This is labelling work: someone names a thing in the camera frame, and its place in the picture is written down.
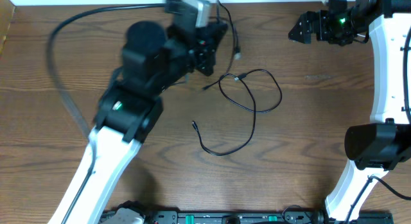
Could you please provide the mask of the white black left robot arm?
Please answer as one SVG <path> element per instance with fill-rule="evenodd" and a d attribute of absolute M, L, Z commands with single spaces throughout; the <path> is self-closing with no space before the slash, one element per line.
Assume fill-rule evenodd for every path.
<path fill-rule="evenodd" d="M 99 221 L 119 178 L 162 114 L 162 92 L 192 71 L 211 75 L 227 28 L 223 22 L 174 22 L 163 28 L 153 21 L 129 27 L 123 64 L 98 102 L 89 142 L 52 223 Z"/>

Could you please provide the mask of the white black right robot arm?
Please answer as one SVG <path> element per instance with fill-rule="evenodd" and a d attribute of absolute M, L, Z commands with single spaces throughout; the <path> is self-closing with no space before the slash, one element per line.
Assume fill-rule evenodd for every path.
<path fill-rule="evenodd" d="M 374 99 L 370 121 L 347 129 L 347 163 L 324 206 L 310 223 L 392 223 L 390 214 L 364 214 L 372 189 L 410 158 L 410 0 L 322 0 L 326 10 L 303 13 L 288 34 L 308 44 L 311 36 L 345 46 L 370 42 Z"/>

